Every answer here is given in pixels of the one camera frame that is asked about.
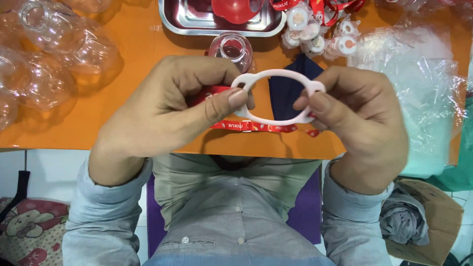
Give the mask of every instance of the stainless steel tray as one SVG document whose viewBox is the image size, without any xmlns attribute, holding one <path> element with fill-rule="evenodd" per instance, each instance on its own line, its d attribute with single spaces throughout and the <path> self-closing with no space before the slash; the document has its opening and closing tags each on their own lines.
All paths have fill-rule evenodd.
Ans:
<svg viewBox="0 0 473 266">
<path fill-rule="evenodd" d="M 158 0 L 163 25 L 181 35 L 219 35 L 236 31 L 246 37 L 271 37 L 286 23 L 286 14 L 264 1 L 260 13 L 245 24 L 235 25 L 212 12 L 211 0 Z"/>
</svg>

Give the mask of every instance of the navy blue fabric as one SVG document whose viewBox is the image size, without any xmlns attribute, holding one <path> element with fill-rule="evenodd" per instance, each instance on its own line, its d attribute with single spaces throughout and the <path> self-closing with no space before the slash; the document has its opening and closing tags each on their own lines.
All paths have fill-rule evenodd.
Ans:
<svg viewBox="0 0 473 266">
<path fill-rule="evenodd" d="M 299 54 L 296 60 L 284 69 L 299 72 L 310 80 L 315 79 L 324 71 L 303 53 Z M 304 86 L 299 81 L 285 77 L 270 77 L 268 82 L 274 120 L 289 120 L 296 117 L 301 111 L 294 110 L 292 105 Z"/>
</svg>

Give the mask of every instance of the white tiled floor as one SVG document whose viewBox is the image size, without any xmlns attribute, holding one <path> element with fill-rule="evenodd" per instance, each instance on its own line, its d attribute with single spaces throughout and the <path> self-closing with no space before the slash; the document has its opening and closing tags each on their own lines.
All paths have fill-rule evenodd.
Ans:
<svg viewBox="0 0 473 266">
<path fill-rule="evenodd" d="M 49 198 L 70 202 L 76 185 L 76 176 L 88 151 L 74 150 L 29 150 L 27 152 L 27 170 L 31 171 L 28 196 Z M 18 171 L 25 167 L 25 152 L 0 152 L 0 197 L 13 197 L 16 193 Z M 138 256 L 143 264 L 148 259 L 148 233 L 146 224 L 146 186 L 141 192 L 139 205 L 143 209 L 135 231 L 140 239 Z M 473 241 L 473 193 L 470 191 L 449 193 L 466 210 L 462 227 L 452 248 L 452 253 L 463 259 L 470 253 Z M 325 254 L 323 244 L 316 247 Z M 393 265 L 400 265 L 401 260 L 391 258 Z"/>
</svg>

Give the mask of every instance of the fingernail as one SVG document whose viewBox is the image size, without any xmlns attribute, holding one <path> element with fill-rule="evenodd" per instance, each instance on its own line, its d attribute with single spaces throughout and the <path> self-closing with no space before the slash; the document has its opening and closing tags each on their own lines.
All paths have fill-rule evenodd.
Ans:
<svg viewBox="0 0 473 266">
<path fill-rule="evenodd" d="M 323 92 L 316 92 L 309 99 L 310 106 L 313 110 L 319 113 L 325 113 L 330 109 L 330 100 Z"/>
<path fill-rule="evenodd" d="M 238 89 L 228 97 L 228 103 L 232 109 L 238 109 L 248 100 L 248 93 L 242 89 Z"/>
</svg>

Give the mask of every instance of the orange tabletop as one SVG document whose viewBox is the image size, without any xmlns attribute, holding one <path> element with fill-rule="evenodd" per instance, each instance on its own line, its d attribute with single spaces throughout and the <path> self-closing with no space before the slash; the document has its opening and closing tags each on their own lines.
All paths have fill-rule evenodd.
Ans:
<svg viewBox="0 0 473 266">
<path fill-rule="evenodd" d="M 400 13 L 394 11 L 378 10 L 369 0 L 359 13 L 354 14 L 355 19 L 361 20 L 360 30 L 393 25 L 399 16 Z M 169 54 L 203 55 L 213 39 L 211 36 L 177 35 L 164 28 L 155 0 L 115 0 L 109 10 L 93 17 L 105 25 L 123 60 L 104 75 L 76 75 L 79 97 L 60 107 L 45 113 L 22 107 L 17 122 L 0 132 L 0 147 L 90 149 L 101 125 L 123 104 L 153 64 Z M 460 75 L 466 77 L 471 28 L 460 23 L 448 9 L 437 12 L 430 19 L 450 28 L 454 59 L 459 61 Z M 283 68 L 298 53 L 298 49 L 287 51 L 281 48 L 280 34 L 249 40 L 258 71 Z M 320 57 L 315 61 L 323 68 L 327 67 Z M 344 65 L 344 59 L 330 64 Z M 253 92 L 257 106 L 253 113 L 273 119 L 268 81 L 258 81 Z M 464 102 L 464 91 L 459 102 Z M 241 120 L 234 116 L 228 119 Z M 332 159 L 344 151 L 342 143 L 332 132 L 326 131 L 311 138 L 304 132 L 305 129 L 310 129 L 310 125 L 300 125 L 300 130 L 292 133 L 236 133 L 208 129 L 177 152 Z M 456 137 L 451 145 L 451 164 L 457 162 L 460 143 L 459 128 L 455 128 L 454 132 Z"/>
</svg>

